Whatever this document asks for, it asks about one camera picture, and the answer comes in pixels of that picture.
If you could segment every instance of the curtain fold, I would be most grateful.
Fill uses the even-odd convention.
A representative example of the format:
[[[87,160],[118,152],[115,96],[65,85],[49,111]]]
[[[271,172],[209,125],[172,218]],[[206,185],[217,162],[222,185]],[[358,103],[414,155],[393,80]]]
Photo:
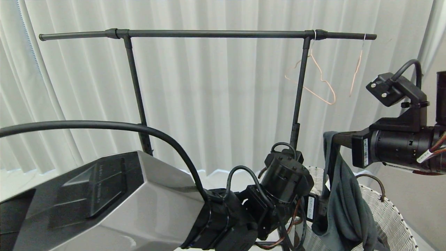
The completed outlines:
[[[375,41],[364,43],[312,42],[322,77],[337,96],[336,104],[329,106],[303,92],[298,149],[304,163],[313,166],[323,166],[324,131],[361,130],[377,118],[398,115],[399,107],[384,108],[365,85],[418,56],[432,7],[432,1],[417,0],[18,0],[1,4],[2,127],[60,119],[140,122],[123,41],[42,42],[36,39],[40,33],[122,28],[378,34]],[[203,177],[235,165],[258,171],[273,143],[289,141],[297,86],[284,74],[300,59],[302,39],[133,38],[132,43],[149,126],[175,138]],[[290,77],[297,79],[298,70],[291,71]],[[332,100],[329,88],[319,80],[319,71],[309,59],[305,86]],[[157,158],[186,169],[166,143],[151,141]],[[3,178],[11,172],[41,175],[53,170],[58,175],[102,156],[141,149],[136,133],[107,130],[29,133],[0,142],[2,187],[11,184],[12,179]]]

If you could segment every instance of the garment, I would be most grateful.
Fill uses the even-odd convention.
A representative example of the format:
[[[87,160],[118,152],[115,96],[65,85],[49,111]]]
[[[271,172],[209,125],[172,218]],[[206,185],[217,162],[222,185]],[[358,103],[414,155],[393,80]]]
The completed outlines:
[[[362,198],[355,175],[339,152],[340,145],[332,142],[335,134],[324,133],[324,184],[329,176],[330,190],[324,185],[321,198],[328,198],[328,207],[326,217],[316,219],[312,230],[332,251],[352,250],[360,243],[365,251],[388,250],[378,242],[373,214]]]

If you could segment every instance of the white woven basket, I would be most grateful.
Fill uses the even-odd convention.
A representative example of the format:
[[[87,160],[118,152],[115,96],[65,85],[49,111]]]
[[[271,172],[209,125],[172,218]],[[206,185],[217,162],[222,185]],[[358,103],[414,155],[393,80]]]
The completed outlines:
[[[308,167],[308,170],[314,180],[314,187],[311,192],[320,195],[322,193],[324,169]],[[378,192],[362,185],[360,187],[362,196],[372,210],[375,221],[381,227],[381,229],[378,229],[378,234],[381,238],[387,236],[390,250],[418,251],[417,242],[396,206],[387,198],[384,199],[384,202],[381,202],[381,194]],[[311,222],[308,222],[304,247],[308,251],[330,251],[311,230]],[[362,245],[358,245],[353,250],[362,250]]]

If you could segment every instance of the white wall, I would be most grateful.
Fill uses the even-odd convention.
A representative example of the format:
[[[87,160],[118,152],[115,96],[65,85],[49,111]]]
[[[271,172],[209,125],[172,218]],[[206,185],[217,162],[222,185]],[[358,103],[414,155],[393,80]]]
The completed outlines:
[[[446,39],[434,63],[423,78],[423,91],[431,105],[428,125],[435,124],[437,71],[446,70]],[[398,207],[405,220],[432,247],[446,250],[446,176],[423,176],[382,167],[378,177],[384,183],[387,197]]]

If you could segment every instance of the brown basket handle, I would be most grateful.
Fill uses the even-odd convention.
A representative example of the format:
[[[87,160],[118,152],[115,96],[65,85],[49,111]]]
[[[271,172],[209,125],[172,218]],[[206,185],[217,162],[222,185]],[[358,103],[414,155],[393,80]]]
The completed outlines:
[[[376,177],[373,176],[373,175],[367,174],[367,173],[358,174],[358,175],[355,176],[355,177],[356,177],[357,179],[358,179],[359,177],[369,177],[369,178],[372,178],[372,179],[376,180],[376,181],[378,182],[378,184],[380,185],[380,188],[381,188],[381,198],[380,198],[380,200],[381,200],[381,202],[384,202],[384,198],[386,197],[386,190],[384,189],[384,184],[381,182],[380,179],[376,178]]]

